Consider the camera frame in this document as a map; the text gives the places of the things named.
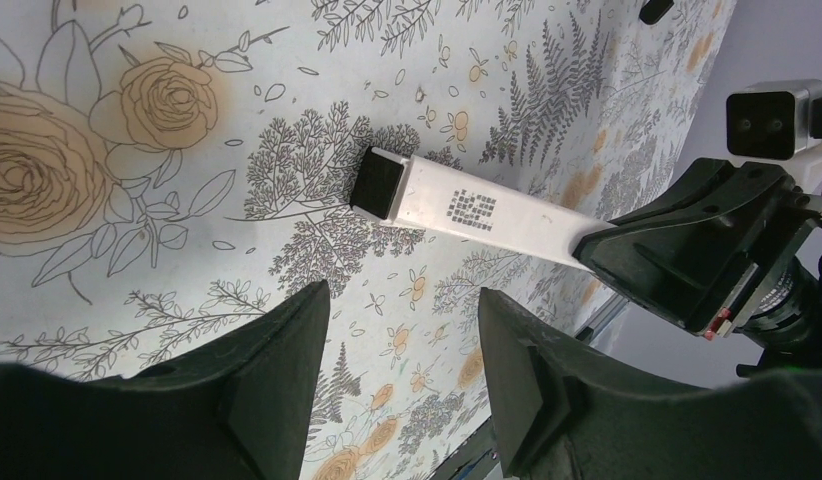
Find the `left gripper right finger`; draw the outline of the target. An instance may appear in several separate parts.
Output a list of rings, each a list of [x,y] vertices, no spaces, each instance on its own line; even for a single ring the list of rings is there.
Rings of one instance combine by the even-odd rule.
[[[497,453],[519,479],[822,479],[822,370],[703,389],[639,370],[483,289]]]

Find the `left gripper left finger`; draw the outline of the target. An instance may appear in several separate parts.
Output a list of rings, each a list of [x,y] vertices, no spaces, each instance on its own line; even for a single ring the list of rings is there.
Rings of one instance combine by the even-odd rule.
[[[320,281],[131,378],[0,363],[0,479],[296,479],[329,317]]]

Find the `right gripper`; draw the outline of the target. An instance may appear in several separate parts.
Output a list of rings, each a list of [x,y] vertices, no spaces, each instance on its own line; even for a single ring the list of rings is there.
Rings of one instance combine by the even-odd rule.
[[[742,334],[767,352],[822,352],[818,196],[776,164],[699,158],[651,203],[584,236],[575,258],[615,292],[695,336]]]

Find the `white remote control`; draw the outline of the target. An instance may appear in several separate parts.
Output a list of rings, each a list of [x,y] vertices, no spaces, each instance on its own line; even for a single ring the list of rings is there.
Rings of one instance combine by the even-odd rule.
[[[429,159],[375,147],[363,155],[349,206],[382,226],[433,230],[585,271],[576,247],[612,227]]]

